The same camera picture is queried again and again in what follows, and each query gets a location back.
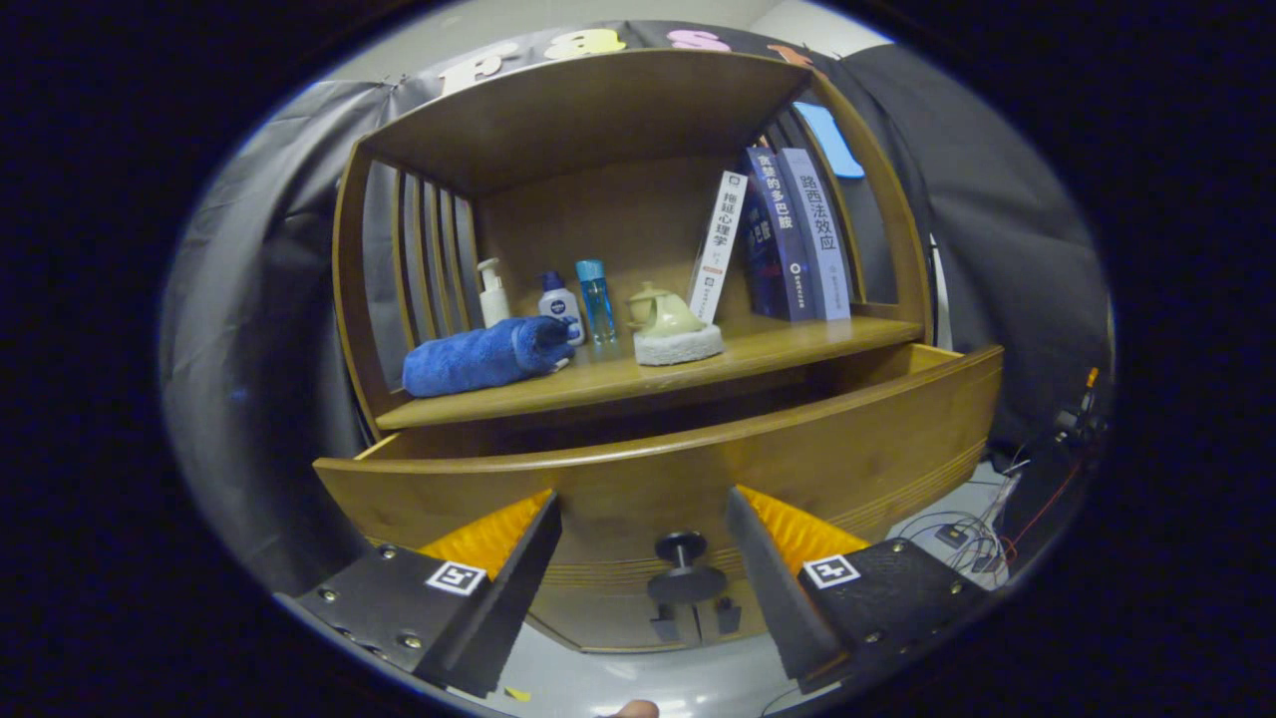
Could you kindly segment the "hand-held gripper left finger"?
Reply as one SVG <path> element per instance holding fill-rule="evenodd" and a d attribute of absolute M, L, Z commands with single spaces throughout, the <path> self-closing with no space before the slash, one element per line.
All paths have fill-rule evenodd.
<path fill-rule="evenodd" d="M 560 537 L 559 496 L 544 490 L 421 548 L 371 546 L 281 603 L 416 680 L 484 698 L 496 690 Z"/>

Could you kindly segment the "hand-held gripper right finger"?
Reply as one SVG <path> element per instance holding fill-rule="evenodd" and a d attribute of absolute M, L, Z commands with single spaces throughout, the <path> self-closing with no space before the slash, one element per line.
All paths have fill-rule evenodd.
<path fill-rule="evenodd" d="M 849 536 L 743 485 L 729 490 L 726 523 L 785 673 L 801 692 L 872 686 L 993 599 L 911 539 Z"/>

